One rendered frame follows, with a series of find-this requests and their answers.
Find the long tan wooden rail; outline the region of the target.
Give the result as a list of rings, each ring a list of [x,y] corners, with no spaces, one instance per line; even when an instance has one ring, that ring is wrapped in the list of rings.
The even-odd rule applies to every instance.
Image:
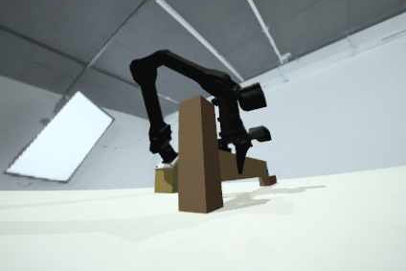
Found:
[[[238,179],[265,177],[267,161],[245,156],[242,174],[237,170],[236,154],[233,152],[219,151],[221,182],[236,181]]]

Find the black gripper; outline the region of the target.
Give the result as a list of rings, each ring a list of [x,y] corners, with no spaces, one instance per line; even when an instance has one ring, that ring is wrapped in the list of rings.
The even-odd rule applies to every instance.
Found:
[[[228,148],[230,144],[236,146],[237,170],[242,174],[246,153],[249,147],[252,147],[251,140],[261,142],[271,141],[270,131],[265,126],[258,126],[248,129],[248,133],[242,132],[242,119],[239,112],[228,111],[221,113],[217,121],[220,122],[220,131],[218,132],[221,139],[218,140],[218,150],[232,152],[232,148]],[[228,141],[228,142],[226,142]],[[238,144],[237,144],[238,143]]]

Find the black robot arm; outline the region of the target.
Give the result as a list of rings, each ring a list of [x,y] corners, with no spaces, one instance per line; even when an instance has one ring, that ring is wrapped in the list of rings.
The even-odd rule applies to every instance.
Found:
[[[205,91],[214,96],[211,103],[218,106],[219,115],[228,111],[239,112],[238,104],[246,112],[267,107],[259,82],[242,87],[233,81],[228,73],[192,63],[170,50],[161,50],[151,56],[134,59],[129,68],[134,81],[141,87],[147,109],[150,122],[149,151],[152,154],[160,154],[163,159],[161,164],[170,165],[178,155],[178,151],[174,151],[169,144],[172,132],[170,124],[163,121],[155,84],[157,68],[163,65],[195,80]]]

